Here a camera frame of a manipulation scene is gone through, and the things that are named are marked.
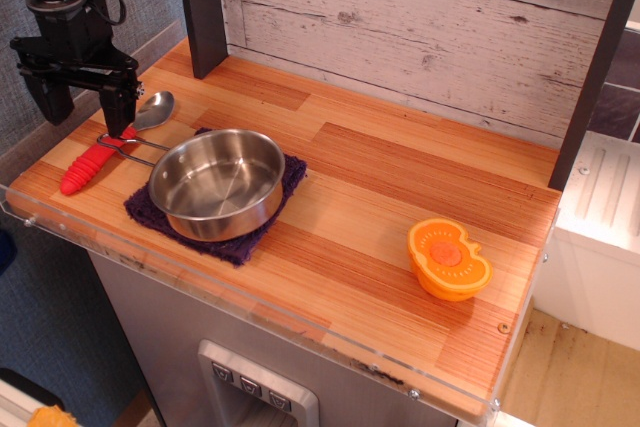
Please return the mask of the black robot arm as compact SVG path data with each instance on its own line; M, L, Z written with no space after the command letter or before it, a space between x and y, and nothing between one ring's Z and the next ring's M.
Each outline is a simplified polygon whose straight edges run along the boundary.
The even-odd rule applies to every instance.
M113 44L113 29L126 20L126 5L119 5L119 16L113 19L106 0L25 0L25 4L39 34L16 37L10 46L45 119L61 124L74 109L70 90L91 90L99 95L109 136L121 137L134 121L142 93L137 61Z

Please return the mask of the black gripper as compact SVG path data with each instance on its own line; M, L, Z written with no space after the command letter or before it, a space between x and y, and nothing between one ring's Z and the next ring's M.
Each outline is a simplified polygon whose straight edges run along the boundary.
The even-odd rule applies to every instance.
M19 72L44 118L60 125L71 115L68 85L99 90L108 135L120 137L134 121L143 93L138 62L113 45L113 28L126 18L126 8L114 20L106 0L26 0L26 5L39 34L16 37L10 47L18 53Z

